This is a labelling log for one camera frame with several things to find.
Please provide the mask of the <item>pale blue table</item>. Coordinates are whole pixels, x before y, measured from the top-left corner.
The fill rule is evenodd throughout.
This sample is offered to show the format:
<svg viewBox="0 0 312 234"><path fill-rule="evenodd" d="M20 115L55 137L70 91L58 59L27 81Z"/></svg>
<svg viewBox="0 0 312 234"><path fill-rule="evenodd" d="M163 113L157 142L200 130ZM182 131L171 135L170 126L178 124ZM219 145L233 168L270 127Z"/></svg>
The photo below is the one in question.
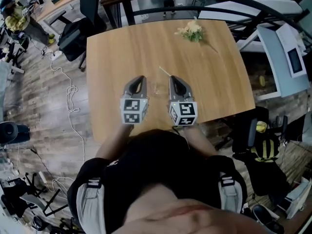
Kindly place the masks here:
<svg viewBox="0 0 312 234"><path fill-rule="evenodd" d="M276 30L258 26L246 40L239 40L239 51L253 52L263 48L266 54L276 86L276 91L256 97L257 101L271 98L287 97L308 90L310 82L308 75L292 78L289 65L282 44L276 34Z"/></svg>

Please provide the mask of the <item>large wooden table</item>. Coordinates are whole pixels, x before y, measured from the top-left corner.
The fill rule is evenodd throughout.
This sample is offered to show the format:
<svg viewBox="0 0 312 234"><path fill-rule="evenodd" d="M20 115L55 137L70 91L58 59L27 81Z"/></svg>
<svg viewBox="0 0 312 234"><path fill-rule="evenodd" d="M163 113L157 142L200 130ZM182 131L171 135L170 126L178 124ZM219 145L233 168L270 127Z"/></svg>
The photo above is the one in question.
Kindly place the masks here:
<svg viewBox="0 0 312 234"><path fill-rule="evenodd" d="M87 40L87 86L94 140L102 143L121 123L119 100L127 82L144 75L169 87L170 75L185 80L198 104L197 122L206 122L255 107L250 80L237 44L224 21L199 19L218 51L175 35L186 19L162 20L110 30ZM168 130L169 94L149 97L143 122L133 131Z"/></svg>

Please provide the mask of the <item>white power strip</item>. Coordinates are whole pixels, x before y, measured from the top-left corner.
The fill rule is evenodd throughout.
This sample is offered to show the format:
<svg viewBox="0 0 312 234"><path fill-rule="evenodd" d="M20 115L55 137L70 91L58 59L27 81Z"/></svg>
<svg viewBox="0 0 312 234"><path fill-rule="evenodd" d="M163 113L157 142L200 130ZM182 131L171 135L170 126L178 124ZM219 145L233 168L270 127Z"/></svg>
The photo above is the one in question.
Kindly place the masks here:
<svg viewBox="0 0 312 234"><path fill-rule="evenodd" d="M58 59L59 57L61 57L63 55L63 52L60 51L60 50L57 50L57 51L54 51L54 52L51 52L49 54L49 59L51 61L55 61L56 59Z"/></svg>

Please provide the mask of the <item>grey round fan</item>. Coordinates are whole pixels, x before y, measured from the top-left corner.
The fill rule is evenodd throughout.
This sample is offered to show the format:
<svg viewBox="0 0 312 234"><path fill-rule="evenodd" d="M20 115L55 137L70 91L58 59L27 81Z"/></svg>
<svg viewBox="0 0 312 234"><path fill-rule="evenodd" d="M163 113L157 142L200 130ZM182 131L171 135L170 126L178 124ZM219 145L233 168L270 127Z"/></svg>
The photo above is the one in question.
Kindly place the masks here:
<svg viewBox="0 0 312 234"><path fill-rule="evenodd" d="M12 121L0 123L0 144L17 144L30 140L30 128Z"/></svg>

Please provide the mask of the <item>person's left forearm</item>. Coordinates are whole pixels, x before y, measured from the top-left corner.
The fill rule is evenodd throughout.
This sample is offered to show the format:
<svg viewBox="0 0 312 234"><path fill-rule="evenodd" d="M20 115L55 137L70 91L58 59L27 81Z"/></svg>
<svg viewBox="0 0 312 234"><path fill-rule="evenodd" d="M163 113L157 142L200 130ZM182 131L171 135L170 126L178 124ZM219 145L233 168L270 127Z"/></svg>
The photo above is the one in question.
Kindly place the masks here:
<svg viewBox="0 0 312 234"><path fill-rule="evenodd" d="M130 124L122 124L105 139L101 147L96 153L96 158L102 158L109 161L118 159L124 146L127 144L130 138L130 134L134 126Z"/></svg>

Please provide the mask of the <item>black chair with jacket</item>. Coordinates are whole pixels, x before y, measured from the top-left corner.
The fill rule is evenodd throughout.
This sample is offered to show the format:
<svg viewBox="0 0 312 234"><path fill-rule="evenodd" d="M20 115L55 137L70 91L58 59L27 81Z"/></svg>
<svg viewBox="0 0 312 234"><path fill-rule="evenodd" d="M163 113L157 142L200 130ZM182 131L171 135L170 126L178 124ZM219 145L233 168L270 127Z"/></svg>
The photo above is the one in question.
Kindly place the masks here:
<svg viewBox="0 0 312 234"><path fill-rule="evenodd" d="M290 185L276 161L262 163L255 161L252 157L251 148L254 145L258 121L267 123L269 132L275 135L277 133L283 134L287 126L271 128L269 126L269 110L264 107L256 106L252 110L237 114L234 117L233 157L246 165L256 195L268 195L272 200L284 198L290 189Z"/></svg>

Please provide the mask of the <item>yellow black striped jacket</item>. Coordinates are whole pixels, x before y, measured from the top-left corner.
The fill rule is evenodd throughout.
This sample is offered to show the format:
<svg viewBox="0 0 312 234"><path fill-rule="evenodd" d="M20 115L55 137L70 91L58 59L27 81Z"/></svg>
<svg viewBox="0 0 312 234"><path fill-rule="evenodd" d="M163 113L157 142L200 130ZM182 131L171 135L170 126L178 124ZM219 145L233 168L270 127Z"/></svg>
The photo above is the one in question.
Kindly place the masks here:
<svg viewBox="0 0 312 234"><path fill-rule="evenodd" d="M252 157L257 162L272 163L279 157L280 141L278 136L269 132L267 123L258 121L253 147Z"/></svg>

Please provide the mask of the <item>black mesh office chair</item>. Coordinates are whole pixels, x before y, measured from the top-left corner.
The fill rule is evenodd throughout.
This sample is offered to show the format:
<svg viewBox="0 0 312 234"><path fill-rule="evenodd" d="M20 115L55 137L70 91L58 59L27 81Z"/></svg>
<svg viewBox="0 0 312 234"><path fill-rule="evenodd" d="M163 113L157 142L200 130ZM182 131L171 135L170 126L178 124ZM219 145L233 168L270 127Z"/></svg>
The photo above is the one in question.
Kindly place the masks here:
<svg viewBox="0 0 312 234"><path fill-rule="evenodd" d="M58 49L64 53L68 61L82 56L78 69L86 59L87 38L107 30L107 25L98 14L99 0L80 0L80 12L84 18L67 24L58 41Z"/></svg>

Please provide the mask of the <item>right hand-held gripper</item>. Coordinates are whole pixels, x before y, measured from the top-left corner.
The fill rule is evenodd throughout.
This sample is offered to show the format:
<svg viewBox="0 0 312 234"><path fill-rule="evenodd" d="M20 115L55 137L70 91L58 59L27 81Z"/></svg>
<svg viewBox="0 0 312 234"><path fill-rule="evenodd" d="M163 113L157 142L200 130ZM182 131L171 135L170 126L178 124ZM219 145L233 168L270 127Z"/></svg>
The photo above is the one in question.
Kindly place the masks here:
<svg viewBox="0 0 312 234"><path fill-rule="evenodd" d="M174 125L194 125L197 120L197 102L190 85L177 76L170 76L169 98L169 115Z"/></svg>

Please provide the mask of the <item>person's right forearm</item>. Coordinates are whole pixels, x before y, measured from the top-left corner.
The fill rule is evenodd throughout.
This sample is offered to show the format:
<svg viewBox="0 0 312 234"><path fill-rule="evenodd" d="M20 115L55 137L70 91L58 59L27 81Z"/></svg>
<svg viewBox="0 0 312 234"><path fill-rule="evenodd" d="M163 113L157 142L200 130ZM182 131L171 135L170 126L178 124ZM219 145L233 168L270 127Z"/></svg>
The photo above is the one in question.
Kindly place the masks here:
<svg viewBox="0 0 312 234"><path fill-rule="evenodd" d="M198 125L183 127L183 132L188 144L203 157L218 155Z"/></svg>

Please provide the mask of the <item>person's black shirt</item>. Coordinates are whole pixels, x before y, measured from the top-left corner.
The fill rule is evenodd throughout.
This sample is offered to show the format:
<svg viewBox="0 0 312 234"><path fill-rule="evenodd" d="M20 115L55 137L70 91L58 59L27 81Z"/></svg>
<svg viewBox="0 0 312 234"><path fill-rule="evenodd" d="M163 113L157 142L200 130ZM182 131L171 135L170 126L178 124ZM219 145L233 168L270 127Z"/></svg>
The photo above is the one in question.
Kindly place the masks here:
<svg viewBox="0 0 312 234"><path fill-rule="evenodd" d="M236 213L247 198L246 183L231 158L201 157L185 138L155 129L132 138L115 161L86 161L68 190L68 205L86 234L112 234L152 184L169 188L179 199Z"/></svg>

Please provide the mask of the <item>yellow flower bouquet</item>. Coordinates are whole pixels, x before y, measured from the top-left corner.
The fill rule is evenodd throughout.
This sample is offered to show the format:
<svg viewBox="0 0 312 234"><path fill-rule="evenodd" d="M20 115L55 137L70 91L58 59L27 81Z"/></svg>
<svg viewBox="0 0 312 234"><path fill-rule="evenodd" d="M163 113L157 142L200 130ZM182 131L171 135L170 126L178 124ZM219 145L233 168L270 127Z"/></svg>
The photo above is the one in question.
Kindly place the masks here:
<svg viewBox="0 0 312 234"><path fill-rule="evenodd" d="M177 28L175 35L181 36L190 42L206 44L214 52L218 51L212 46L205 36L204 28L197 22L197 18L189 21L185 27Z"/></svg>

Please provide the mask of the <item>white microwave oven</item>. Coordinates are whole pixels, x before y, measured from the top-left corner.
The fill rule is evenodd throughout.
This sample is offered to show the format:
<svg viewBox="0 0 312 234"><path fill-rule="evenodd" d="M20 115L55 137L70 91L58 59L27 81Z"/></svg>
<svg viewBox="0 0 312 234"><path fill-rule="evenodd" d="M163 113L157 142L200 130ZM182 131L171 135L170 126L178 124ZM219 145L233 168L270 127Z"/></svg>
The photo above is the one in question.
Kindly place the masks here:
<svg viewBox="0 0 312 234"><path fill-rule="evenodd" d="M284 49L292 78L307 74L303 61L306 47L301 34L289 24L283 24L276 30L276 34Z"/></svg>

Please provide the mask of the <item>black chair base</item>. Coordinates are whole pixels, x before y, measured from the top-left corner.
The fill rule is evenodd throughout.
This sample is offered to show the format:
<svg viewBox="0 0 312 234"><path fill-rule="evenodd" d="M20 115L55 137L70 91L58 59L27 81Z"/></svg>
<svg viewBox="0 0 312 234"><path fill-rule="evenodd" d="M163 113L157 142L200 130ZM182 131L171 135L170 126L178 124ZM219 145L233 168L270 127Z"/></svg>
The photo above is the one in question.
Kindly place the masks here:
<svg viewBox="0 0 312 234"><path fill-rule="evenodd" d="M10 216L21 218L26 209L39 209L42 211L45 218L49 218L55 217L56 213L68 207L66 204L55 210L51 208L51 204L58 196L60 189L54 193L49 201L45 201L40 195L46 193L47 188L43 187L42 189L38 189L34 186L33 180L30 184L27 184L23 179L17 177L13 180L7 181L7 183L9 185L5 186L4 182L0 179L0 189L3 191L0 196L0 203L3 206L4 211Z"/></svg>

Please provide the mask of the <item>long wooden desk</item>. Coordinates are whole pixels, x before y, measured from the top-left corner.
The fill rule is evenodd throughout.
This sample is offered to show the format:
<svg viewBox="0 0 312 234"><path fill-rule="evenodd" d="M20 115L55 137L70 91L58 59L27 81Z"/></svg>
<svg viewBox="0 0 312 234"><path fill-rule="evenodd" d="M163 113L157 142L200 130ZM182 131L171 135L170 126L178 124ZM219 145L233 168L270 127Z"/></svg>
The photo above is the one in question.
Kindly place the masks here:
<svg viewBox="0 0 312 234"><path fill-rule="evenodd" d="M54 4L52 0L46 0L42 9L37 13L36 20L38 22L41 20L45 20L46 18L54 14L56 11L70 4L73 1L75 0L60 0Z"/></svg>

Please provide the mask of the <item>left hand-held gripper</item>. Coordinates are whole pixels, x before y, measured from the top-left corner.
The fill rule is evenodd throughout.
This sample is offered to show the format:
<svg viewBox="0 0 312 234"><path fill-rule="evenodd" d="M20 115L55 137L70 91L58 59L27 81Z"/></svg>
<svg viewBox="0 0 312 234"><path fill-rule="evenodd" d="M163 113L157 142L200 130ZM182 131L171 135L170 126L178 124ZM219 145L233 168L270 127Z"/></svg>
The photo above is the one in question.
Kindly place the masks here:
<svg viewBox="0 0 312 234"><path fill-rule="evenodd" d="M147 114L148 104L147 79L145 76L137 76L125 85L120 99L122 123L140 124Z"/></svg>

